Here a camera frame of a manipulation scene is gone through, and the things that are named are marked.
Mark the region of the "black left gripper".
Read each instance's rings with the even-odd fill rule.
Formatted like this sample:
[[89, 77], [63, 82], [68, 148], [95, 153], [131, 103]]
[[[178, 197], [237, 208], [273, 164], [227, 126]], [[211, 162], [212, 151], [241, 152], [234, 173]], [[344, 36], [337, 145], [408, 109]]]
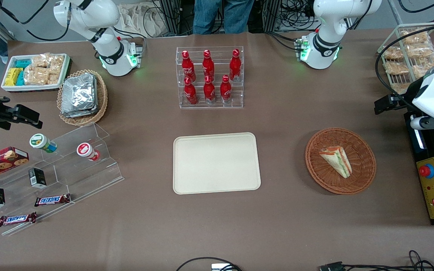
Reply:
[[405, 93], [405, 101], [410, 104], [410, 106], [406, 106], [400, 98], [400, 95], [395, 96], [392, 94], [388, 94], [378, 100], [375, 101], [375, 114], [381, 114], [390, 110], [400, 110], [403, 108], [407, 108], [408, 112], [422, 113], [423, 111], [418, 109], [415, 105], [413, 105], [412, 101], [417, 96], [421, 85], [423, 83], [424, 77], [420, 77], [416, 81], [412, 82]]

